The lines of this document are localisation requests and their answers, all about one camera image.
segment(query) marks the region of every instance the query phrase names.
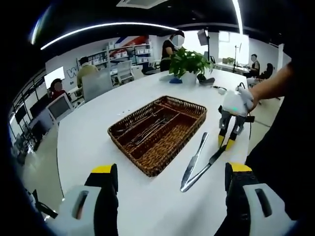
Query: potted plant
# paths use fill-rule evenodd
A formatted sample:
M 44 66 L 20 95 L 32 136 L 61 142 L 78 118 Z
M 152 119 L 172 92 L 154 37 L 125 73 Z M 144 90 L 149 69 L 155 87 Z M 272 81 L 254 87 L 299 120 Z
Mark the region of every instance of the potted plant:
M 204 74 L 206 68 L 212 72 L 213 63 L 200 53 L 181 48 L 171 56 L 169 73 L 174 73 L 183 83 L 194 84 L 197 74 Z
M 227 64 L 233 64 L 234 63 L 234 58 L 227 58 Z

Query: blue object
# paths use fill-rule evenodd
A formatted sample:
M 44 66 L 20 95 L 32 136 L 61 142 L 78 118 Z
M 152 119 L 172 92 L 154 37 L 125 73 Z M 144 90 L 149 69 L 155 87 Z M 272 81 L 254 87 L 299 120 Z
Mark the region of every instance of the blue object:
M 171 79 L 171 80 L 169 81 L 169 83 L 170 83 L 170 84 L 182 84 L 183 81 L 180 80 L 180 79 L 178 79 L 178 78 L 176 78 L 176 77 L 174 77 L 173 79 Z

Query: floor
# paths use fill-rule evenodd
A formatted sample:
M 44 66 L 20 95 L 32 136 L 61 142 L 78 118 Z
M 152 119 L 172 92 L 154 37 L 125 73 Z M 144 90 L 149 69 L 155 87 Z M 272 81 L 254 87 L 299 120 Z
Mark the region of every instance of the floor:
M 263 138 L 279 110 L 277 99 L 263 100 L 252 112 L 255 121 L 252 124 L 252 134 L 249 152 Z M 22 172 L 25 187 L 32 192 L 37 190 L 38 198 L 53 210 L 58 210 L 63 199 L 57 164 L 58 129 L 54 127 L 43 138 L 38 150 L 26 157 Z

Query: brown woven basket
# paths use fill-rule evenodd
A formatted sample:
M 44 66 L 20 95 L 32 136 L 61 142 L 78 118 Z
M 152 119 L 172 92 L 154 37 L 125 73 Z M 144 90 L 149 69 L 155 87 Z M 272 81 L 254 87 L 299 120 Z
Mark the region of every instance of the brown woven basket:
M 154 177 L 183 149 L 206 119 L 203 106 L 163 96 L 108 129 L 117 147 Z

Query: table knife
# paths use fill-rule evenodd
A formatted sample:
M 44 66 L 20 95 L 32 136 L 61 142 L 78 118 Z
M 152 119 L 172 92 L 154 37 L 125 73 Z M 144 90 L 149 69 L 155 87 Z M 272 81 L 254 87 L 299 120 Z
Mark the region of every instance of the table knife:
M 195 156 L 193 156 L 187 166 L 187 169 L 185 170 L 185 173 L 184 173 L 184 176 L 183 176 L 183 179 L 182 179 L 182 184 L 181 184 L 181 188 L 183 188 L 187 181 L 189 180 L 192 172 L 193 172 L 193 169 L 195 168 L 195 165 L 198 161 L 198 158 L 201 154 L 201 151 L 202 151 L 202 148 L 208 138 L 209 134 L 207 132 L 204 132 L 203 135 L 202 135 L 202 139 L 201 139 L 201 142 L 200 142 L 200 145 L 199 145 L 199 148 L 195 154 Z
M 208 164 L 194 177 L 189 179 L 184 186 L 181 186 L 181 191 L 185 193 L 187 190 L 189 190 L 196 182 L 200 179 L 200 177 L 213 165 L 213 163 L 221 156 L 221 154 L 225 151 L 226 145 L 219 148 L 219 150 L 211 156 L 209 159 Z

